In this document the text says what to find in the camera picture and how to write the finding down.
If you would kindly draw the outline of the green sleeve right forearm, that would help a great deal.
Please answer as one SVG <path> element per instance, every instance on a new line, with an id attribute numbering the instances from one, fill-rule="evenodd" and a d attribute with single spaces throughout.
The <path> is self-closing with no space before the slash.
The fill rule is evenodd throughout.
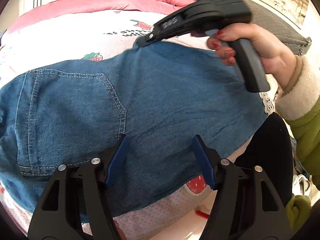
<path id="1" fill-rule="evenodd" d="M 319 68 L 306 56 L 296 56 L 295 71 L 276 100 L 276 110 L 297 141 L 298 160 L 319 188 Z"/>

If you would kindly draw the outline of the right hand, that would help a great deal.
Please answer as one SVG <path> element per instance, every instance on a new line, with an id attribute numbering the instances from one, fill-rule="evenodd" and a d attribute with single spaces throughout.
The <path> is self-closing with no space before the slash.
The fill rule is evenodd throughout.
<path id="1" fill-rule="evenodd" d="M 236 52 L 222 43 L 240 38 L 246 38 L 252 42 L 260 56 L 265 73 L 273 75 L 280 87 L 285 89 L 295 72 L 297 59 L 285 44 L 261 26 L 246 23 L 231 24 L 208 38 L 207 47 L 216 51 L 217 57 L 225 65 L 233 66 L 236 63 Z"/>

